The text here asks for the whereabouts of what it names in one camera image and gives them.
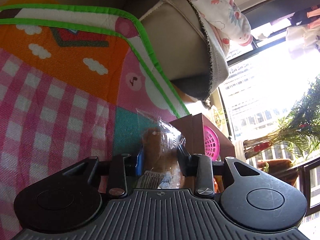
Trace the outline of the green potted plant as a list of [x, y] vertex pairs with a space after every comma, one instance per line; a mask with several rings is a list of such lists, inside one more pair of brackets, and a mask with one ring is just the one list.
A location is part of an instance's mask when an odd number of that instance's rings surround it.
[[296, 148], [300, 154], [311, 153], [319, 148], [319, 77], [310, 84], [308, 91], [294, 104], [288, 115], [279, 119], [278, 129], [243, 142], [245, 158], [250, 159], [278, 144], [291, 151]]

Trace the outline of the colourful play mat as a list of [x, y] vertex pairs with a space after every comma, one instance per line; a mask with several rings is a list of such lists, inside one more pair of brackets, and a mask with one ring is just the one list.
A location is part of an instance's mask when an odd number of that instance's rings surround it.
[[20, 231], [17, 194], [81, 159], [139, 149], [137, 111], [188, 110], [135, 16], [105, 7], [1, 6], [1, 239]]

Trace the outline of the pink plastic basket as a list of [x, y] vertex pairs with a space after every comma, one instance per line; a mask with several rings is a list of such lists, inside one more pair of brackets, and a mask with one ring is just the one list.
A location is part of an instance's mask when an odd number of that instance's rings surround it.
[[203, 127], [204, 131], [204, 153], [210, 157], [212, 161], [219, 158], [220, 142], [216, 133], [208, 126]]

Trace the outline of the floral quilt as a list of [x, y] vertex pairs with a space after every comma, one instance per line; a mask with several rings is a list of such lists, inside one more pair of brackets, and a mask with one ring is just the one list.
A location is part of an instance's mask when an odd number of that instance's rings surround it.
[[231, 41], [241, 46], [251, 44], [251, 26], [234, 0], [189, 1], [208, 22], [226, 55]]

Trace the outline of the packaged bread loaf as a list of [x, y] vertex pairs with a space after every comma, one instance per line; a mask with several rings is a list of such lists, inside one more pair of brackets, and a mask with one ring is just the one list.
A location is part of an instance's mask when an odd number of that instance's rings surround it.
[[138, 127], [142, 149], [140, 189], [179, 189], [184, 183], [178, 163], [178, 146], [185, 144], [182, 133], [160, 117], [138, 109]]

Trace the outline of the pink cardboard box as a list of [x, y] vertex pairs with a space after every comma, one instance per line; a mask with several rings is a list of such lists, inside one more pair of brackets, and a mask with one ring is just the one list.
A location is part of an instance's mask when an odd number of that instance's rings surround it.
[[[191, 154], [203, 154], [204, 153], [204, 131], [203, 127], [210, 127], [218, 136], [220, 142], [219, 158], [216, 161], [212, 161], [213, 165], [213, 178], [218, 178], [217, 185], [220, 185], [223, 179], [232, 179], [232, 176], [228, 175], [228, 163], [227, 161], [235, 157], [235, 148], [231, 141], [219, 131], [219, 129], [203, 114], [188, 115], [172, 121], [171, 124], [177, 128], [185, 137], [184, 147]], [[186, 179], [185, 188], [190, 189], [190, 180]], [[199, 196], [200, 198], [213, 198], [214, 196]]]

